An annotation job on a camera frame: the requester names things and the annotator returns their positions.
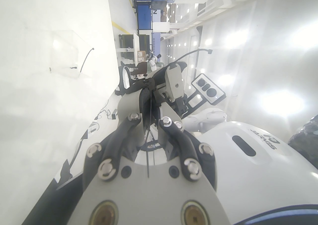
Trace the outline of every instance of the metal bolt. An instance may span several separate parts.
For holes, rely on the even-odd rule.
[[[188,166],[188,171],[190,173],[190,179],[198,180],[202,176],[202,169],[199,162],[194,158],[187,158],[184,164]]]
[[[93,155],[99,151],[101,151],[101,145],[99,143],[94,143],[93,145],[90,145],[90,147],[87,149],[86,155],[89,158],[92,158]]]
[[[115,175],[116,169],[114,169],[111,158],[105,159],[98,167],[97,175],[102,180],[109,180]]]
[[[199,151],[201,154],[210,154],[210,156],[214,154],[212,147],[207,143],[201,143],[199,145]]]
[[[171,124],[172,124],[172,120],[171,120],[170,117],[163,117],[163,118],[161,118],[161,120],[162,120],[163,125],[164,125],[165,127],[169,127],[169,126],[171,126]]]
[[[139,117],[139,114],[138,114],[138,113],[132,113],[132,114],[130,114],[130,118],[131,118],[132,120],[136,120],[136,119],[138,119],[138,117]]]
[[[175,121],[174,123],[175,123],[175,125],[178,127],[178,129],[182,130],[183,126],[182,126],[182,123],[181,123],[181,122]]]

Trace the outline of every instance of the jarvis logo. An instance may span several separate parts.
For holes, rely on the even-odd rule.
[[[277,139],[273,138],[270,135],[266,135],[266,134],[261,135],[257,131],[251,130],[251,129],[250,131],[252,131],[255,135],[259,136],[261,140],[264,141],[267,145],[269,145],[271,149],[277,149],[272,143],[280,144],[280,142]]]

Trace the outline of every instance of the oval slot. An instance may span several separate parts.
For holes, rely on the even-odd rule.
[[[233,136],[232,140],[239,146],[240,149],[243,150],[246,155],[250,157],[254,157],[256,155],[255,150],[253,150],[251,146],[246,143],[239,135]]]

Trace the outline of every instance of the black button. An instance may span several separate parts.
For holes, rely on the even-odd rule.
[[[171,166],[169,168],[169,174],[171,177],[176,179],[179,176],[179,169],[176,166]]]
[[[202,78],[197,82],[197,85],[202,87],[206,84],[206,81],[204,81]]]
[[[240,149],[243,150],[246,155],[250,157],[254,157],[256,155],[255,150],[253,150],[251,146],[246,143],[239,135],[234,135],[232,140],[240,147]]]
[[[131,175],[131,167],[130,166],[124,166],[121,170],[121,176],[126,179]]]
[[[214,97],[217,95],[217,91],[214,89],[214,88],[210,88],[206,94],[209,96],[209,97]]]
[[[203,91],[206,91],[210,88],[210,85],[209,84],[206,84],[204,87],[202,87],[202,90]]]

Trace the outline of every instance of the white robot body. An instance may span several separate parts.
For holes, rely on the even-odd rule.
[[[214,150],[217,196],[231,224],[277,208],[318,204],[318,170],[268,132],[232,121],[198,139]]]
[[[207,108],[196,115],[190,115],[182,120],[188,132],[205,133],[216,125],[226,122],[226,113],[218,108]]]

